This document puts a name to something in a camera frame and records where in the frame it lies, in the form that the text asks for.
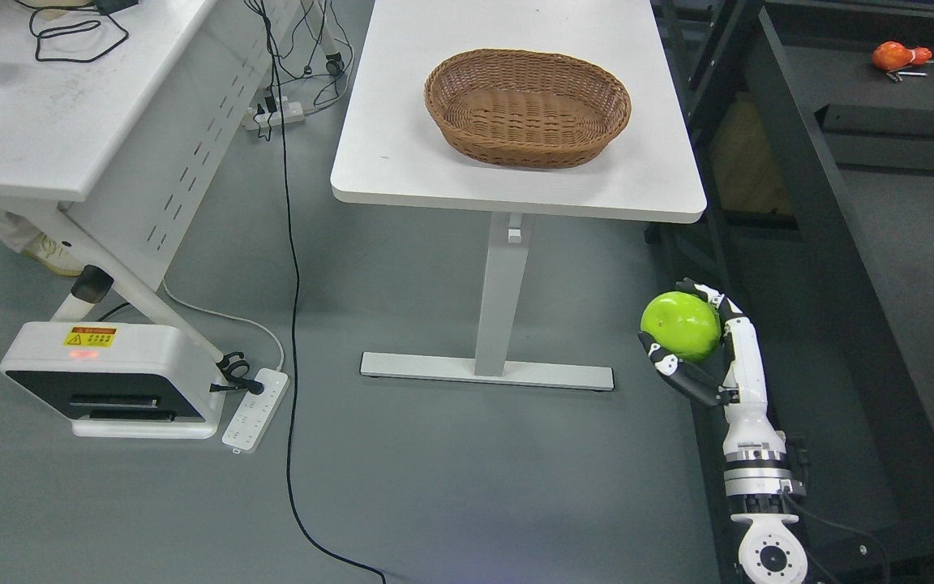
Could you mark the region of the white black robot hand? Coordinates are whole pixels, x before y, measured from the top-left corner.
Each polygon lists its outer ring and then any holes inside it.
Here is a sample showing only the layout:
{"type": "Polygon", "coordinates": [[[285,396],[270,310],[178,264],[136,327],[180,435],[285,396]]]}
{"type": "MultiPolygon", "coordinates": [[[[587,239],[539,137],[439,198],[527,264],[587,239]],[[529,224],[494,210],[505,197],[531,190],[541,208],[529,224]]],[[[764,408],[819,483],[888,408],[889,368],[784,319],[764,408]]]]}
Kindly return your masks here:
{"type": "Polygon", "coordinates": [[[714,381],[694,359],[687,359],[682,350],[666,343],[667,331],[663,326],[644,323],[638,339],[653,368],[693,402],[724,408],[729,424],[724,451],[753,448],[776,440],[778,435],[767,415],[769,399],[755,325],[729,296],[691,278],[676,282],[675,292],[715,315],[713,346],[724,350],[726,374],[722,381],[714,381]]]}

